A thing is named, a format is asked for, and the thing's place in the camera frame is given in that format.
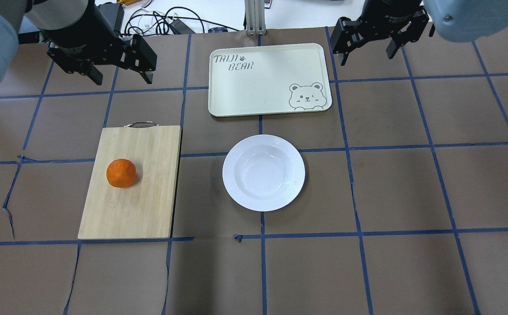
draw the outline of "white tray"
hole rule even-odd
[[[213,116],[320,112],[331,105],[319,44],[218,49],[210,55]]]

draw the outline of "orange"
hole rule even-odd
[[[106,179],[114,187],[126,188],[134,184],[138,176],[135,165],[126,159],[114,160],[106,169]]]

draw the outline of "cutting board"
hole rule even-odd
[[[102,129],[79,239],[170,237],[181,134],[180,126]],[[116,159],[135,164],[135,184],[108,183],[106,168]]]

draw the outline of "rectangular tray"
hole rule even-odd
[[[180,126],[102,129],[79,239],[170,237],[181,130]],[[116,159],[135,164],[135,184],[116,188],[108,183],[106,168]]]
[[[213,116],[320,112],[332,96],[319,44],[218,49],[209,61]]]

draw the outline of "bear drawing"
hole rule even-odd
[[[318,82],[306,86],[291,84],[289,91],[291,91],[289,105],[295,110],[324,109],[324,105],[326,105],[322,84]]]

